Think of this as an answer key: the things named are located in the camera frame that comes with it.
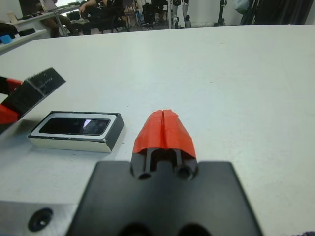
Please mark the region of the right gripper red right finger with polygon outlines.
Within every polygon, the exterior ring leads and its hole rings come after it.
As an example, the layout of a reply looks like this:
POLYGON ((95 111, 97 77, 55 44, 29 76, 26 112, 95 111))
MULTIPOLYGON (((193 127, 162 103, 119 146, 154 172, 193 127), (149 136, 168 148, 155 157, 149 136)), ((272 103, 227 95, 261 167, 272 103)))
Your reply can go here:
POLYGON ((163 135, 166 157, 170 159, 174 173, 180 179, 193 179, 197 160, 191 136, 172 110, 163 111, 163 135))

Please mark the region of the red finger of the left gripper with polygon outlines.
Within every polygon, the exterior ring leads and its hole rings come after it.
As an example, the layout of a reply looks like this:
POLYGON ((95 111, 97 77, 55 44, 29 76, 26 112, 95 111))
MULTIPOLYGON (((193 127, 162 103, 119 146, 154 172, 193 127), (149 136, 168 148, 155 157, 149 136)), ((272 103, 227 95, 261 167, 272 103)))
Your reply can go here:
POLYGON ((0 76, 0 93, 10 95, 22 81, 0 76))
POLYGON ((10 105, 0 105, 0 123, 9 124, 19 120, 20 113, 10 105))

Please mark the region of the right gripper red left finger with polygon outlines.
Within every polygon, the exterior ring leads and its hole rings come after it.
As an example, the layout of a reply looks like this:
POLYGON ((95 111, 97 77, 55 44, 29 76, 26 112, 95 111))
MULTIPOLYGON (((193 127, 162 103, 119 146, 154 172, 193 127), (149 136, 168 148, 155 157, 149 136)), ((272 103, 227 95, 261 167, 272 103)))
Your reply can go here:
POLYGON ((149 175, 153 151, 164 147, 162 121, 162 110, 151 113, 136 137, 131 158, 131 170, 134 177, 149 175))

